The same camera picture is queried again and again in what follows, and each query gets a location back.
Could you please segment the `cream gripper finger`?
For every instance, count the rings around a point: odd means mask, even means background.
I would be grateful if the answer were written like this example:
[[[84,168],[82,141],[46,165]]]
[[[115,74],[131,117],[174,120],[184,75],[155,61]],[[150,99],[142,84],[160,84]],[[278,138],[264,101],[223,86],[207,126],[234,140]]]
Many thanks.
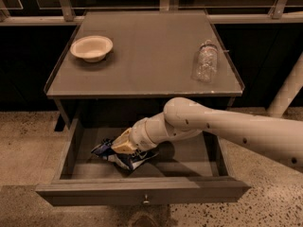
[[[125,130],[117,139],[112,143],[112,150],[121,154],[133,154],[138,150],[134,138],[132,136],[132,129]]]

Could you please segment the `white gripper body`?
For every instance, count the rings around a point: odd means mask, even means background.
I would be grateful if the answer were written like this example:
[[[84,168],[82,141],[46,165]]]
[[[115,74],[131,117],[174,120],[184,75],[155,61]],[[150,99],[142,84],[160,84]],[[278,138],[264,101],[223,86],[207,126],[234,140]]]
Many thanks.
[[[129,139],[141,151],[148,151],[156,147],[152,141],[156,133],[157,121],[145,117],[137,121],[131,128]]]

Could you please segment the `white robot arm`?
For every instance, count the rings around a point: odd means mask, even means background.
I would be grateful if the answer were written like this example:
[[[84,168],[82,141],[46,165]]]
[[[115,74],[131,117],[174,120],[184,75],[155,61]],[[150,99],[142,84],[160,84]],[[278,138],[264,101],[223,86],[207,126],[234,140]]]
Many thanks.
[[[206,131],[285,166],[303,166],[303,122],[284,119],[302,88],[298,60],[270,104],[266,116],[207,108],[183,97],[169,100],[162,113],[137,121],[113,143],[117,153],[148,151],[166,141],[187,139]]]

